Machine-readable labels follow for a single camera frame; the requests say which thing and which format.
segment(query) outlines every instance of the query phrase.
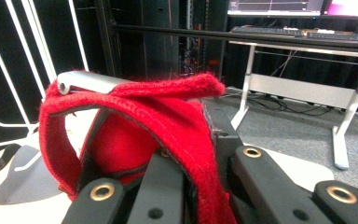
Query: monitor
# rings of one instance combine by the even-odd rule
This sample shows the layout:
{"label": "monitor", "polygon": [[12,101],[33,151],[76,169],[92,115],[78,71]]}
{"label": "monitor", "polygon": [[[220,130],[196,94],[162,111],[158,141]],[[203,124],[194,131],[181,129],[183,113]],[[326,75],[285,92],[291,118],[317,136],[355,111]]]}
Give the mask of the monitor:
{"label": "monitor", "polygon": [[229,0],[231,16],[306,16],[321,15],[324,0]]}
{"label": "monitor", "polygon": [[358,0],[328,0],[324,15],[358,17]]}

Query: red fuzzy strap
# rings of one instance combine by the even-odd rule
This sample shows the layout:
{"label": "red fuzzy strap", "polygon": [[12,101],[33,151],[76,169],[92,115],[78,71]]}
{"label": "red fuzzy strap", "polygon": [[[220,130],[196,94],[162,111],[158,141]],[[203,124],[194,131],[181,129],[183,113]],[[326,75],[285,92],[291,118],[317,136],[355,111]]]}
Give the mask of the red fuzzy strap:
{"label": "red fuzzy strap", "polygon": [[[181,163],[197,188],[199,223],[235,223],[218,179],[213,143],[202,108],[199,104],[181,100],[219,95],[223,91],[224,86],[210,75],[158,83],[122,84],[109,94],[84,91],[60,96],[54,83],[48,88],[48,97],[40,111],[43,159],[61,188],[74,198],[81,163],[67,138],[64,115],[84,106],[110,108],[142,124]],[[106,157],[109,153],[94,149],[96,157]],[[126,160],[125,156],[123,153],[121,159]]]}

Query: table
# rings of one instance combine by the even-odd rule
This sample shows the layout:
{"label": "table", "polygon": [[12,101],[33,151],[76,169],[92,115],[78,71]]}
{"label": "table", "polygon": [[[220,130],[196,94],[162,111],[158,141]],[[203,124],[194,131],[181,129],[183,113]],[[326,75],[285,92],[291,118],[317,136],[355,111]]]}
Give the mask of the table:
{"label": "table", "polygon": [[238,128],[249,108],[246,105],[248,91],[259,91],[304,102],[319,105],[330,105],[346,109],[344,119],[339,126],[334,126],[332,128],[332,134],[335,166],[341,170],[349,169],[348,153],[344,134],[350,126],[351,120],[358,108],[358,88],[356,90],[352,90],[279,77],[262,76],[254,74],[252,69],[256,48],[290,49],[321,54],[358,57],[358,42],[309,40],[307,38],[287,38],[287,41],[285,41],[285,38],[282,37],[270,38],[270,42],[264,40],[229,41],[230,44],[250,46],[246,74],[242,87],[241,106],[234,119],[231,121],[232,126],[234,129]]}

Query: red fabric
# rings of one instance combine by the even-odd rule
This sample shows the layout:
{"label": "red fabric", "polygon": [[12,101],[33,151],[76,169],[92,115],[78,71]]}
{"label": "red fabric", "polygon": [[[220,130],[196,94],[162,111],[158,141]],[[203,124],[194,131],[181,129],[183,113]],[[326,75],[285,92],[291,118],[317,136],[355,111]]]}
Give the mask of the red fabric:
{"label": "red fabric", "polygon": [[211,75],[126,83],[109,94],[84,91],[60,96],[54,83],[41,105],[39,132],[43,159],[61,188],[75,198],[81,162],[65,134],[63,115],[82,106],[111,108],[112,114],[94,139],[89,139],[91,147],[83,148],[103,172],[111,174],[145,165],[154,150],[164,146],[197,188],[198,222],[235,223],[218,179],[202,105],[183,100],[223,92],[224,86]]}

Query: gray carpet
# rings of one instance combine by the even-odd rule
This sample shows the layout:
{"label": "gray carpet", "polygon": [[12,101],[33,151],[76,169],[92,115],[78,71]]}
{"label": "gray carpet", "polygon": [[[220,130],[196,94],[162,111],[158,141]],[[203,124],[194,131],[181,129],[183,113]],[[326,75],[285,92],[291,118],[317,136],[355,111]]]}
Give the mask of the gray carpet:
{"label": "gray carpet", "polygon": [[[219,105],[229,119],[234,117],[240,106],[238,97],[226,97],[208,100],[208,102]],[[295,110],[314,108],[303,103],[284,102]],[[316,117],[274,112],[248,105],[250,109],[237,130],[242,142],[319,163],[330,169],[336,180],[358,188],[358,115],[355,115],[345,134],[350,169],[341,171],[334,166],[331,128],[340,124],[343,120],[343,112],[332,109]],[[310,113],[321,114],[326,110],[322,107]]]}

